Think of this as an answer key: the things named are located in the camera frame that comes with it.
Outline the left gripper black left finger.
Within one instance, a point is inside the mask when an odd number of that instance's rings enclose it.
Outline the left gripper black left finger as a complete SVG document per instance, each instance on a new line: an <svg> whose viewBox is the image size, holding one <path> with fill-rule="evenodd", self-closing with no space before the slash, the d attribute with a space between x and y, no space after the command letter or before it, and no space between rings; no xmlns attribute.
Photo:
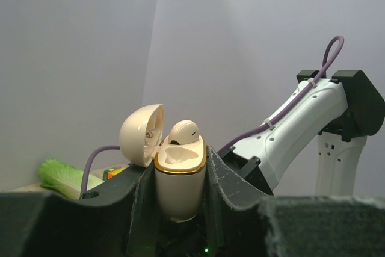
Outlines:
<svg viewBox="0 0 385 257"><path fill-rule="evenodd" d="M1 194L1 256L155 256L154 166L130 166L72 200Z"/></svg>

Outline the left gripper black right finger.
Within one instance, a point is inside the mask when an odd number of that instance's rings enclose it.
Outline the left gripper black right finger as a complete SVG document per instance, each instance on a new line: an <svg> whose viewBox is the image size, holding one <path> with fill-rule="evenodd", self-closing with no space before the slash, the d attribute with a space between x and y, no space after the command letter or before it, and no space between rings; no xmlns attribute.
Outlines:
<svg viewBox="0 0 385 257"><path fill-rule="evenodd" d="M384 255L384 199L269 196L206 154L210 256Z"/></svg>

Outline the pink earbud charging case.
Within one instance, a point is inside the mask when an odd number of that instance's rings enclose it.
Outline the pink earbud charging case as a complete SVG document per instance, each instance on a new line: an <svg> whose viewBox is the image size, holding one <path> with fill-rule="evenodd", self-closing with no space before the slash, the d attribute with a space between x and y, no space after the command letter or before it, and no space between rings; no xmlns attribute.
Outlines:
<svg viewBox="0 0 385 257"><path fill-rule="evenodd" d="M168 143L164 131L164 106L141 107L123 122L119 134L122 155L132 164L154 165L157 200L162 214L181 223L193 219L199 210L206 174L206 143Z"/></svg>

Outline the pink stem earbud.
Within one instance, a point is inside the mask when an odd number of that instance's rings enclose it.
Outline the pink stem earbud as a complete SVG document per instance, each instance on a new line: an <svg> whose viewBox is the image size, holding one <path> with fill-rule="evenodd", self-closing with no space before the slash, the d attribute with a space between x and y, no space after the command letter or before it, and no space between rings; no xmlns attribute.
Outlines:
<svg viewBox="0 0 385 257"><path fill-rule="evenodd" d="M198 126L192 120L182 120L176 123L169 135L168 143L174 145L186 145L199 140L200 132Z"/></svg>

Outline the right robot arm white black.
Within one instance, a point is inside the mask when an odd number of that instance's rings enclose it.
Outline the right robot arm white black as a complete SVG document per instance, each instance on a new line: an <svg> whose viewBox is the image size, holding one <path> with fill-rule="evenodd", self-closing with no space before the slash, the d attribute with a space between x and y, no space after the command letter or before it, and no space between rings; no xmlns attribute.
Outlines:
<svg viewBox="0 0 385 257"><path fill-rule="evenodd" d="M279 122L221 149L223 161L260 191L272 194L284 172L318 143L315 194L350 196L366 140L384 122L384 99L361 70L320 79Z"/></svg>

